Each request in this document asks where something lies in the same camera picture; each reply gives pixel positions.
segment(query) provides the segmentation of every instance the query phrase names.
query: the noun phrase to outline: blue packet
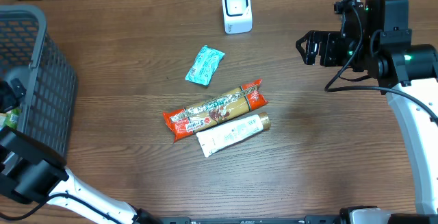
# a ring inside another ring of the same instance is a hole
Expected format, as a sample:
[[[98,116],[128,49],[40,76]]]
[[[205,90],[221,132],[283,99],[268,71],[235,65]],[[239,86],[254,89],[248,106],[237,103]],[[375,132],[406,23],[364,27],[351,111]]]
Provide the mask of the blue packet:
[[[205,45],[194,59],[194,64],[185,76],[185,80],[208,86],[224,55],[225,53]]]

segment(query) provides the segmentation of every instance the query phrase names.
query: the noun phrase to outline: white packaging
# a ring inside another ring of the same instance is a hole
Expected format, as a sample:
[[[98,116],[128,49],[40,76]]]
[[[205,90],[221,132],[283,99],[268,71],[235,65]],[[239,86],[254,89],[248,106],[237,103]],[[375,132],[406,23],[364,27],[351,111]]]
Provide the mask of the white packaging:
[[[264,112],[238,121],[227,122],[207,131],[198,132],[196,136],[207,158],[213,153],[242,141],[257,132],[269,129],[269,127],[270,121],[268,115]]]

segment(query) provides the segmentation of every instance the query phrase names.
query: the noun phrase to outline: gold cap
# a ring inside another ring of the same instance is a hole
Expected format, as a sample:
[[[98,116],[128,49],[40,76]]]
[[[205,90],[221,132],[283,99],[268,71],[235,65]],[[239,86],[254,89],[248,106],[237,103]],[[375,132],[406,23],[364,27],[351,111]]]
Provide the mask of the gold cap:
[[[271,127],[271,121],[269,120],[268,114],[262,112],[259,114],[261,124],[263,124],[263,130],[269,129]]]

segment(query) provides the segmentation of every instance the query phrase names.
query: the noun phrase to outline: gray plastic basket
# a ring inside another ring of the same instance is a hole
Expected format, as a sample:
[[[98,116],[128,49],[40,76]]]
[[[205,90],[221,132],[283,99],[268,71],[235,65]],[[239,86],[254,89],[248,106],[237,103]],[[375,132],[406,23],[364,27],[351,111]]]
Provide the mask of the gray plastic basket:
[[[17,130],[66,156],[77,77],[33,5],[0,5],[0,78],[26,88]]]

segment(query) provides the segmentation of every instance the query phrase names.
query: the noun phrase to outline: black cable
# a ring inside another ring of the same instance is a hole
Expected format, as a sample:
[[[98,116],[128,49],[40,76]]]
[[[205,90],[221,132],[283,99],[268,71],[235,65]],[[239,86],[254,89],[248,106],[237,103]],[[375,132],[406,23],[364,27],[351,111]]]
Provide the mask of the black cable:
[[[361,37],[359,39],[359,43],[357,44],[357,47],[355,49],[355,51],[353,52],[353,54],[351,55],[350,59],[347,61],[347,63],[342,67],[341,70],[339,70],[336,74],[336,76],[334,76],[330,82],[326,85],[326,87],[324,88],[324,90],[326,92],[329,91],[330,86],[336,81],[336,79],[338,79],[339,77],[341,77],[341,74],[350,66],[351,62],[353,61],[353,59],[355,58],[356,54],[359,52],[359,49],[361,48],[362,42],[363,42],[363,29],[362,29],[362,22],[361,22],[361,18],[359,17],[359,14],[357,13],[355,8],[352,8],[353,12],[355,12],[356,14],[356,18],[357,18],[357,22],[359,24],[359,30],[361,32]]]
[[[438,116],[426,104],[422,103],[420,100],[416,99],[415,97],[405,92],[390,89],[390,88],[379,87],[379,86],[345,86],[339,88],[331,88],[328,90],[328,92],[337,92],[337,91],[345,91],[345,90],[379,90],[379,91],[386,91],[396,95],[400,95],[402,97],[411,100],[413,103],[419,105],[419,107],[424,109],[424,111],[426,111],[430,115],[432,121],[438,125]]]
[[[363,81],[363,80],[370,79],[371,77],[368,76],[368,75],[365,75],[365,76],[358,77],[358,78],[355,78],[355,79],[348,79],[348,78],[345,78],[345,77],[339,77],[339,78],[343,79],[343,80],[346,80],[346,81],[350,81],[350,82],[360,82],[360,81]]]
[[[23,219],[26,219],[27,217],[31,216],[32,214],[34,214],[35,212],[37,212],[39,209],[41,209],[42,206],[44,206],[44,204],[46,204],[48,201],[56,198],[56,197],[65,197],[65,198],[69,198],[72,199],[80,204],[82,204],[83,206],[89,208],[90,210],[96,212],[97,214],[100,214],[103,218],[106,218],[110,221],[113,221],[116,224],[122,224],[120,221],[117,221],[114,217],[111,217],[108,214],[103,213],[102,211],[96,209],[95,207],[91,206],[89,203],[85,202],[82,199],[79,199],[75,196],[72,196],[70,194],[67,193],[58,193],[58,194],[54,194],[51,195],[50,197],[45,198],[40,204],[38,204],[35,208],[33,208],[31,211],[29,211],[27,214],[24,214],[22,216],[17,216],[17,217],[11,217],[11,216],[7,216],[3,213],[0,212],[0,218],[5,219],[7,221],[20,221]]]
[[[374,57],[374,50],[373,50],[374,40],[376,40],[377,33],[381,33],[381,32],[383,32],[383,30],[376,29],[376,31],[372,33],[372,36],[370,38],[370,55],[371,55],[371,57]]]

